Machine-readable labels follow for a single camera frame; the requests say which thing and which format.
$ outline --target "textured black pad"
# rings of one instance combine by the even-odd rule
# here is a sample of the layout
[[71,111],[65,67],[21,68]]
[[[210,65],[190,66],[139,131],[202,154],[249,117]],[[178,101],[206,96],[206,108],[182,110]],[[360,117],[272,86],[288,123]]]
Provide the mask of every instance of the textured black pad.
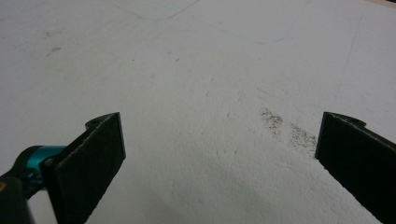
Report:
[[125,159],[120,114],[86,123],[87,131],[40,163],[60,224],[85,223]]
[[358,119],[325,112],[316,158],[383,223],[396,223],[396,145]]

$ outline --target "dirt mark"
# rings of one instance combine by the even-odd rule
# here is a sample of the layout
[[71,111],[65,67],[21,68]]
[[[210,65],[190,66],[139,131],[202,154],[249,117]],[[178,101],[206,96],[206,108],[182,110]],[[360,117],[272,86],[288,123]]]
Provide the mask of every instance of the dirt mark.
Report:
[[61,48],[54,48],[50,51],[49,54],[47,54],[47,57],[49,57],[51,55],[51,53],[55,53],[56,51],[61,50]]
[[271,135],[274,138],[279,138],[283,119],[279,115],[272,113],[268,108],[264,108],[262,111],[262,121],[264,122],[264,126],[269,129]]
[[291,147],[308,159],[315,157],[317,138],[297,124],[283,120],[268,108],[261,112],[262,122],[267,131],[286,147]]
[[58,31],[58,30],[47,31],[47,32],[42,33],[41,37],[43,37],[43,39],[49,39],[49,38],[54,37],[56,35],[61,35],[62,33],[63,33],[62,31]]

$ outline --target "black rubber pad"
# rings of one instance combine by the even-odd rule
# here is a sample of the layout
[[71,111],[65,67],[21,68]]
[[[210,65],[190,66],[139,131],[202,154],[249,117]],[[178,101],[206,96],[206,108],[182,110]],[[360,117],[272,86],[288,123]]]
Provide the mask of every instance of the black rubber pad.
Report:
[[316,158],[383,223],[396,223],[396,145],[365,123],[325,112]]
[[93,119],[60,154],[40,163],[60,224],[85,223],[125,159],[120,114]]

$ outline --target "white table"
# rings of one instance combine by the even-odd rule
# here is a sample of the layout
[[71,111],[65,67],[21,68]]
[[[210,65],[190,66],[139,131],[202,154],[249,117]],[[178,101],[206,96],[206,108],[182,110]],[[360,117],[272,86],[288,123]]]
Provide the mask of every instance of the white table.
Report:
[[0,171],[120,111],[88,223],[378,223],[313,154],[323,111],[396,141],[395,24],[363,0],[0,0]]

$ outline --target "black bracket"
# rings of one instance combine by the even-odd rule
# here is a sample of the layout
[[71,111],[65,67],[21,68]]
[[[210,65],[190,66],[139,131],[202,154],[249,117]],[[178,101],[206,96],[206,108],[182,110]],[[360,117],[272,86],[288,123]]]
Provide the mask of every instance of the black bracket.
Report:
[[120,113],[92,119],[67,147],[29,147],[0,176],[0,222],[34,223],[27,200],[46,189],[58,223],[85,223],[125,159]]
[[396,145],[365,123],[325,112],[316,158],[383,223],[396,223]]

